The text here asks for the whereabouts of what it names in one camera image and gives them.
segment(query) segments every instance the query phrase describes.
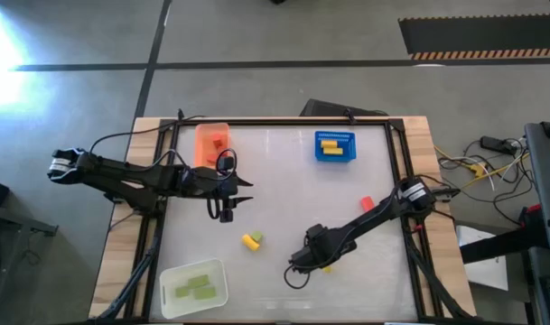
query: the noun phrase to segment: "orange container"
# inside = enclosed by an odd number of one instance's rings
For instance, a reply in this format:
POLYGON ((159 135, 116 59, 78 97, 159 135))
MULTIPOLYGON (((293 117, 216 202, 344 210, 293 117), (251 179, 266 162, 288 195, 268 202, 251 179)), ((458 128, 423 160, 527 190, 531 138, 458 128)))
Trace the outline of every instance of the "orange container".
POLYGON ((194 130, 194 167, 215 168, 219 153, 227 148, 230 148, 228 124, 197 125, 194 130))

